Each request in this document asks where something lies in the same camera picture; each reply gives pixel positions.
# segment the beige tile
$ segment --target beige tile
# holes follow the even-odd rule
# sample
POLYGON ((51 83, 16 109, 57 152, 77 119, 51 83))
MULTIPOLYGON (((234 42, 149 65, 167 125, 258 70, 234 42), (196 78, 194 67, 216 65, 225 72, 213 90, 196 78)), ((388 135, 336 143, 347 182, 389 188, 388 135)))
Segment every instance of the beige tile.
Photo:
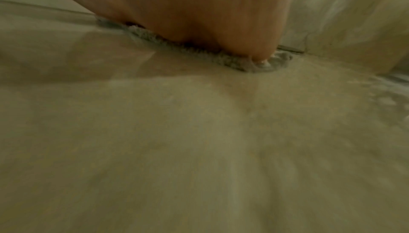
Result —
POLYGON ((409 231, 405 88, 19 8, 0 5, 0 232, 409 231))

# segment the skin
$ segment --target skin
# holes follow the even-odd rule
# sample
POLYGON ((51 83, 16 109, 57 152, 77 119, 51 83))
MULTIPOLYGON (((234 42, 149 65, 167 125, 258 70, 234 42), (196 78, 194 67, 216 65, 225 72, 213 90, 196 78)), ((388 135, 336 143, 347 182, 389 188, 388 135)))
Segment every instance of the skin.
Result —
POLYGON ((276 50, 291 0, 75 0, 116 22, 253 61, 276 50))

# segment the tiled floor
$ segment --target tiled floor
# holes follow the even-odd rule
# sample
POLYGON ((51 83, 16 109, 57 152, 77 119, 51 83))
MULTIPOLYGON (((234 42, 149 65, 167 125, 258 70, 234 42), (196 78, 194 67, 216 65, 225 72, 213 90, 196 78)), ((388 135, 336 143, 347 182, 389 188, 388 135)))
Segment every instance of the tiled floor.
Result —
POLYGON ((0 232, 407 233, 409 90, 245 74, 0 5, 0 232))

